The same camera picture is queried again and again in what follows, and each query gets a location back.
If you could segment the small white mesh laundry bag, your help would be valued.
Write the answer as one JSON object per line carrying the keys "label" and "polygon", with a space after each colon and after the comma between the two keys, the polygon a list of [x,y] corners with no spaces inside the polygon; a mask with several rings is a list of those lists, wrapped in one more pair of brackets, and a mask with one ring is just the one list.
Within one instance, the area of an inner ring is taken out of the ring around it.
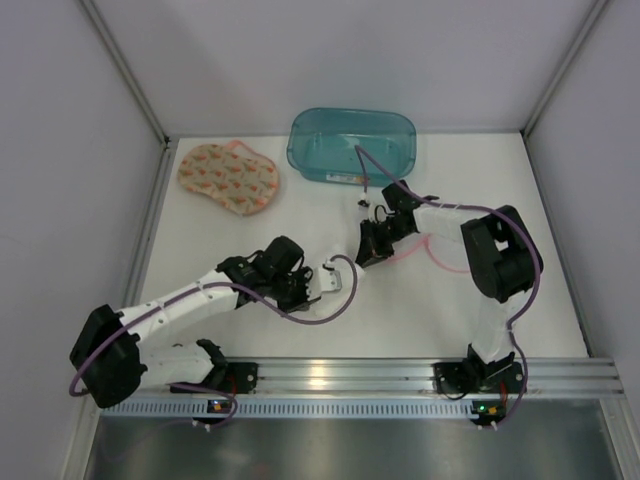
{"label": "small white mesh laundry bag", "polygon": [[447,265],[446,263],[443,263],[434,254],[434,251],[431,247],[431,235],[426,235],[421,237],[420,240],[417,243],[415,243],[412,247],[410,247],[408,250],[405,250],[399,254],[395,254],[394,256],[391,257],[391,259],[389,260],[389,263],[400,262],[417,252],[424,252],[433,264],[435,264],[438,268],[446,272],[454,273],[454,274],[467,274],[470,272],[468,268],[455,268],[451,265]]}

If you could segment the floral pink laundry bag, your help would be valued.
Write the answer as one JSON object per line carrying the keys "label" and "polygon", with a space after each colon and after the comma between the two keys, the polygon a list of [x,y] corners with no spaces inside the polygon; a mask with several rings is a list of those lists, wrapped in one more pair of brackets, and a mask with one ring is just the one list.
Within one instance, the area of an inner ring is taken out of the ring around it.
{"label": "floral pink laundry bag", "polygon": [[240,140],[191,149],[179,163],[177,180],[239,216],[260,213],[280,187],[275,163]]}

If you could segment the white bra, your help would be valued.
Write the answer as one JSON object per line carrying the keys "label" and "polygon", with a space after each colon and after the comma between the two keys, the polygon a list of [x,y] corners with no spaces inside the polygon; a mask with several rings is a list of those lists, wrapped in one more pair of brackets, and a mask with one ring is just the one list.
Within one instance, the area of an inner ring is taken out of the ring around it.
{"label": "white bra", "polygon": [[353,274],[346,260],[332,260],[335,255],[347,255],[344,244],[334,243],[314,257],[316,262],[312,265],[313,275],[308,286],[310,299],[314,300],[310,307],[312,320],[325,319],[337,312],[350,297],[354,278],[360,285],[365,277],[362,267],[355,265],[356,274]]}

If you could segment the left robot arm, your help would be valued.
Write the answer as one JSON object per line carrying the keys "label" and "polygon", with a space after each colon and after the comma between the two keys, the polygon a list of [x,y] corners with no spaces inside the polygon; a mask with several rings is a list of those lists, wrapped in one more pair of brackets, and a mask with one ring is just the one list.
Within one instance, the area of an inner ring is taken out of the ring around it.
{"label": "left robot arm", "polygon": [[70,393],[109,408],[140,389],[215,390],[228,375],[221,348],[207,339],[179,342],[178,334],[261,298],[287,314],[304,311],[316,300],[314,276],[302,248],[280,236],[248,257],[223,260],[163,297],[121,310],[102,305],[91,312],[71,350],[76,374]]}

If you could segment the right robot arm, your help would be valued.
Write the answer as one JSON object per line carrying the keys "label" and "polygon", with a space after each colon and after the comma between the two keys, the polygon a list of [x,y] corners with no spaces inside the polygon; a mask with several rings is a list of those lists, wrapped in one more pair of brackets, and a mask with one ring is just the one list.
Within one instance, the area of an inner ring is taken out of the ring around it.
{"label": "right robot arm", "polygon": [[367,268],[395,255],[394,244],[413,234],[431,235],[464,247],[469,273],[481,293],[478,328],[461,362],[480,383],[512,368],[514,324],[539,292],[543,263],[519,212],[510,205],[440,204],[420,197],[403,180],[383,189],[389,212],[360,223],[356,263]]}

